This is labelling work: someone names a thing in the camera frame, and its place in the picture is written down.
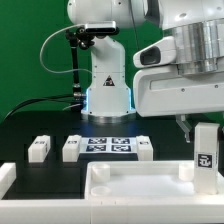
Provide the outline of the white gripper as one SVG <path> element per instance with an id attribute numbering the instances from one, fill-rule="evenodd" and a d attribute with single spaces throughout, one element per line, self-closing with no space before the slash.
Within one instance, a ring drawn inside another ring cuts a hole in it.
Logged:
<path id="1" fill-rule="evenodd" d="M 224 72 L 181 76 L 174 65 L 142 69 L 133 92 L 140 116 L 176 115 L 187 143 L 191 125 L 185 114 L 224 112 Z"/>

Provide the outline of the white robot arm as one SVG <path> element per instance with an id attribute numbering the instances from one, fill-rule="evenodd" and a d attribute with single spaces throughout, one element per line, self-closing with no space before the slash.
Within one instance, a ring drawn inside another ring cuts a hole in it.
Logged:
<path id="1" fill-rule="evenodd" d="M 86 119 L 224 112 L 224 0 L 69 0 L 67 12 L 91 50 Z M 111 36 L 144 21 L 164 36 L 134 54 L 128 88 L 125 50 Z"/>

